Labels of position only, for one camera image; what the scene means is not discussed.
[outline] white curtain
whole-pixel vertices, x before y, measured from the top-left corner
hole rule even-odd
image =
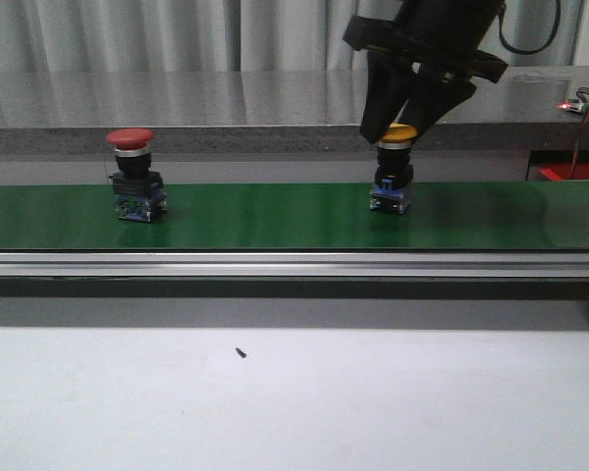
[[[509,0],[507,37],[547,37],[554,0]],[[581,0],[563,0],[550,50],[513,64],[569,64]],[[391,19],[398,0],[0,0],[0,72],[321,71],[365,68],[342,36],[353,14]]]

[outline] conveyor belt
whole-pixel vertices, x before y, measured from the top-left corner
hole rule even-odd
[[[418,183],[403,217],[368,184],[169,185],[153,224],[106,185],[0,186],[0,251],[589,250],[589,182]]]
[[[589,281],[589,182],[418,183],[402,217],[368,189],[169,185],[144,224],[110,186],[0,186],[0,277]]]

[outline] black cable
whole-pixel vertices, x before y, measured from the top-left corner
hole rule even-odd
[[[515,54],[520,54],[522,56],[529,56],[531,54],[537,54],[537,53],[543,51],[544,49],[547,49],[552,44],[555,37],[557,37],[557,33],[559,32],[559,26],[561,25],[561,0],[555,0],[555,3],[556,3],[557,8],[556,8],[556,11],[554,14],[554,24],[552,25],[552,31],[550,32],[550,37],[548,37],[548,40],[546,41],[546,43],[543,46],[541,46],[537,49],[530,49],[530,50],[517,49],[516,47],[510,45],[509,42],[504,38],[504,31],[503,31],[504,15],[507,11],[507,4],[506,4],[506,2],[503,3],[502,7],[500,8],[500,11],[498,12],[498,23],[500,24],[500,42],[502,42],[502,45],[504,46],[504,48],[510,52],[513,52]]]

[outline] green conveyor belt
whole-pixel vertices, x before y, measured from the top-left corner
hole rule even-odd
[[[170,212],[121,221],[110,185],[0,186],[0,250],[589,249],[589,182],[418,183],[404,216],[366,183],[170,184]]]

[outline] gray countertop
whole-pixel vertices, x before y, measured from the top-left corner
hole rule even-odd
[[[568,149],[580,118],[558,108],[589,67],[510,68],[418,142],[421,150]],[[0,74],[0,154],[109,152],[106,132],[157,130],[164,153],[370,148],[366,72]],[[589,148],[589,124],[581,147]]]

